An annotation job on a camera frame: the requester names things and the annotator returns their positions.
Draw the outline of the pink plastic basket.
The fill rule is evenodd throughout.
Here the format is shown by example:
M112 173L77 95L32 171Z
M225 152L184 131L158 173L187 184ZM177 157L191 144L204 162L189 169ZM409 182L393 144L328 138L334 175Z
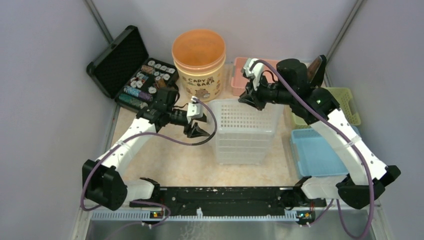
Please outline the pink plastic basket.
M230 86L232 89L232 95L233 96L240 96L245 91L245 86L248 83L248 80L243 77L242 74L242 68L244 67L246 61L248 60L248 57L236 57L234 60L234 68L233 68L233 75L230 81ZM270 63L274 68L276 68L278 60L271 60L271 59L265 59L268 63ZM273 83L275 79L275 75L272 75L269 72L265 72L263 74L268 83Z

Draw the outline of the white perforated plastic basket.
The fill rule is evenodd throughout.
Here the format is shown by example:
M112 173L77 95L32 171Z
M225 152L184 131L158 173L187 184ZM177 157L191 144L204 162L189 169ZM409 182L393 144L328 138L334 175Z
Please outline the white perforated plastic basket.
M284 106L268 103L263 110L237 99L208 103L215 115L217 131L209 142L221 165L259 165L271 149Z

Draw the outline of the green plastic basket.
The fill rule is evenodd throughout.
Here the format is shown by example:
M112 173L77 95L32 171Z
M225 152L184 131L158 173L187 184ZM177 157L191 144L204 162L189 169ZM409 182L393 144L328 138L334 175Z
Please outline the green plastic basket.
M338 101L349 124L356 127L360 126L362 121L359 112L356 110L351 90L345 87L325 87L325 89L327 89ZM290 108L289 110L291 125L294 130L310 128L310 126L302 118L296 116Z

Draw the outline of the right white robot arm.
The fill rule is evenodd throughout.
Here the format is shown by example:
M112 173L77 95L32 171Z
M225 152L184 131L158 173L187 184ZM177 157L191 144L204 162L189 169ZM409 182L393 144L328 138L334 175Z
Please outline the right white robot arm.
M320 134L347 169L345 175L307 176L293 192L299 206L313 199L335 199L354 209L370 206L401 174L396 165L381 161L346 119L339 102L322 87L327 58L318 56L310 65L288 58L276 66L248 58L241 69L248 80L239 102L261 111L267 104L287 105Z

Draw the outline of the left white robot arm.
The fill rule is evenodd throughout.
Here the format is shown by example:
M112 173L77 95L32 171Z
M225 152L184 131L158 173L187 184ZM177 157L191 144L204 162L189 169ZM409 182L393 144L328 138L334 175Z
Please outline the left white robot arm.
M183 110L175 106L179 91L164 87L158 90L149 106L141 109L130 127L112 147L97 160L88 159L82 166L82 192L80 207L84 211L85 200L95 202L97 207L115 211L124 202L141 199L147 206L154 207L160 202L160 193L155 183L146 178L124 182L122 176L130 162L153 136L171 142L190 146L191 143L160 134L168 124L182 126L188 138L205 137L193 146L203 145L215 136L217 119L204 102L192 96Z

